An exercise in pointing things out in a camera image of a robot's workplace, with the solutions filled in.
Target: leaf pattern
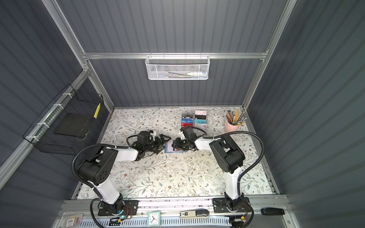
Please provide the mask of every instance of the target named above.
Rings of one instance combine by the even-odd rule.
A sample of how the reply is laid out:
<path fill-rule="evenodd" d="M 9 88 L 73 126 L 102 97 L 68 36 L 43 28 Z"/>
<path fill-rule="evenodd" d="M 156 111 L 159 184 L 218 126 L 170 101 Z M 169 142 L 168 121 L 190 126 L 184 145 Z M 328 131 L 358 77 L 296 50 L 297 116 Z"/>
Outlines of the leaf pattern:
<path fill-rule="evenodd" d="M 175 139 L 181 128 L 181 112 L 197 108 L 116 109 L 103 136 L 102 143 L 126 146 L 126 138 L 143 130 Z M 208 111 L 208 135 L 224 133 L 225 112 L 240 107 L 199 108 Z M 247 131 L 245 124 L 241 129 Z M 248 135 L 232 138 L 245 153 L 243 169 L 255 162 L 258 155 Z M 226 188 L 224 172 L 210 151 L 188 151 L 152 155 L 137 162 L 116 162 L 110 172 L 114 186 L 124 198 L 220 196 Z M 241 179 L 244 194 L 272 194 L 261 163 Z M 97 197 L 87 185 L 82 185 L 78 199 Z"/>

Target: yellow label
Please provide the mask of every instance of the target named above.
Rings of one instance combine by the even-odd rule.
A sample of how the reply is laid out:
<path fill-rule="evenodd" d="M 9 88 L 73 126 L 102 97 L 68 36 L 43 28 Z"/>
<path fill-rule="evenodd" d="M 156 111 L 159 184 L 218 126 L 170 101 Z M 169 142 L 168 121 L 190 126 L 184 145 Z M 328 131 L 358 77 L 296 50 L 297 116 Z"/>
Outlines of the yellow label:
<path fill-rule="evenodd" d="M 100 110 L 100 103 L 99 105 L 97 106 L 96 110 L 95 110 L 95 113 L 94 113 L 94 118 L 96 119 L 97 118 L 97 115 L 99 114 L 99 110 Z"/>

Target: black wire basket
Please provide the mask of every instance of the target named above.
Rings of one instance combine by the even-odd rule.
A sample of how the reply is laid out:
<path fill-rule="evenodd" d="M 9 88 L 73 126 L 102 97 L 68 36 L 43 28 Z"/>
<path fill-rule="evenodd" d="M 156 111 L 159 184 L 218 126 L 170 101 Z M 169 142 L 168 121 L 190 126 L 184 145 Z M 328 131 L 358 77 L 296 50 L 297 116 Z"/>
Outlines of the black wire basket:
<path fill-rule="evenodd" d="M 72 90 L 41 123 L 23 135 L 41 152 L 75 155 L 90 141 L 89 131 L 104 105 L 98 93 Z"/>

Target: teal clock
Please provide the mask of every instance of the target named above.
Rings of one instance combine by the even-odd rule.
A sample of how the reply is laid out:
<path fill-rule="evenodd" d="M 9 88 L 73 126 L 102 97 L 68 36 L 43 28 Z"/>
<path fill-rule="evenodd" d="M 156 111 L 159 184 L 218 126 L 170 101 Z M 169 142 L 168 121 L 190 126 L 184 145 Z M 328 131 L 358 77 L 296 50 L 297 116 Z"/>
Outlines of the teal clock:
<path fill-rule="evenodd" d="M 148 213 L 147 216 L 147 226 L 156 227 L 161 225 L 161 212 L 155 211 Z"/>

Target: pink pencil holder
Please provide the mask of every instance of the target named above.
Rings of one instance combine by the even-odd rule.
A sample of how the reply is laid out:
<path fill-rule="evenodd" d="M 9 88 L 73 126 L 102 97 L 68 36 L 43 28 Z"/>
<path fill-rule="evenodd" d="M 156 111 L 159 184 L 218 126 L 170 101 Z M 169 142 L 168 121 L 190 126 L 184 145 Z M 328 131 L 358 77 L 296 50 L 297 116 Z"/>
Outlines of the pink pencil holder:
<path fill-rule="evenodd" d="M 228 133 L 228 132 L 232 132 L 232 131 L 238 131 L 240 126 L 241 125 L 237 125 L 237 126 L 232 125 L 232 124 L 228 123 L 228 120 L 226 120 L 226 125 L 224 127 L 224 132 Z"/>

